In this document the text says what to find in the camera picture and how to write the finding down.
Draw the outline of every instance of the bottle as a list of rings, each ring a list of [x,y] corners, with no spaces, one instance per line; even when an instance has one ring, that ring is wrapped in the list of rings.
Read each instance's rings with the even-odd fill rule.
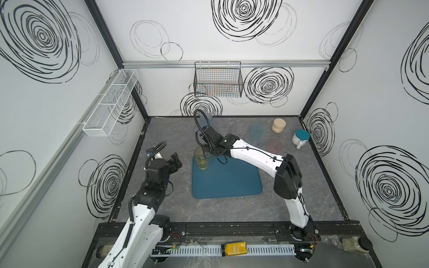
[[[343,238],[343,249],[347,252],[365,254],[372,250],[372,243],[365,237]]]

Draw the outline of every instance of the wire basket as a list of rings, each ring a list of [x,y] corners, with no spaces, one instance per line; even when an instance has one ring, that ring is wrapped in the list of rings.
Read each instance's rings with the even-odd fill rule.
[[[243,93],[241,62],[195,62],[193,90],[195,97],[238,97]]]
[[[127,103],[139,75],[135,69],[122,69],[97,104],[82,130],[90,137],[110,135]]]

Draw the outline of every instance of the black wire basket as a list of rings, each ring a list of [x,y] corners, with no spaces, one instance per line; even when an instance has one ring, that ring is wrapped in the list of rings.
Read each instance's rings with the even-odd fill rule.
[[[241,62],[195,62],[193,90],[195,97],[238,97],[243,93]]]

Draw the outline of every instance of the teal lid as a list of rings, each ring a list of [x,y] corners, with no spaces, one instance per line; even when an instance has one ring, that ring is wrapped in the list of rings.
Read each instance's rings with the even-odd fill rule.
[[[303,129],[299,129],[295,132],[295,136],[302,141],[307,141],[310,139],[310,133]]]

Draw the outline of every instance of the white cable tray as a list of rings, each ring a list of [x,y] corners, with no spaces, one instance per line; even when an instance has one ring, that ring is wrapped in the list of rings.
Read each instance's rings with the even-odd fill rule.
[[[268,244],[268,245],[246,245],[247,254],[240,256],[285,256],[296,255],[293,244]],[[150,254],[150,257],[164,256]],[[177,250],[172,250],[169,257],[221,257],[221,245],[185,246],[181,245]]]

